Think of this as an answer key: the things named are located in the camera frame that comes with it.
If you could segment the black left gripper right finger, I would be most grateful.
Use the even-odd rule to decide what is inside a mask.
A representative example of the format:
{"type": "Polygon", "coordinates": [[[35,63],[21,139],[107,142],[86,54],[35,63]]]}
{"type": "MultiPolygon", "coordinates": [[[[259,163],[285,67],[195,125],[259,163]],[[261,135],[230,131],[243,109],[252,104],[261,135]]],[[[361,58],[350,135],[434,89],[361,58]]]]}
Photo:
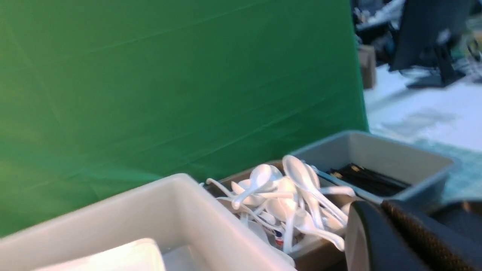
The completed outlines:
{"type": "Polygon", "coordinates": [[[381,208],[432,270],[481,270],[481,201],[450,202],[429,214],[395,200],[381,208]]]}

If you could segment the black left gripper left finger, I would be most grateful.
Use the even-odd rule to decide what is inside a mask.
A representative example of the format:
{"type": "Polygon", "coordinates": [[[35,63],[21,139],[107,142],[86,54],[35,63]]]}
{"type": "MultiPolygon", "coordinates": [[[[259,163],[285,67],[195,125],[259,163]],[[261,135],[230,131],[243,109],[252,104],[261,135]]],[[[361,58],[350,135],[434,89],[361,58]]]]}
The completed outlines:
{"type": "Polygon", "coordinates": [[[381,208],[365,201],[351,203],[345,235],[349,271],[428,271],[381,208]]]}

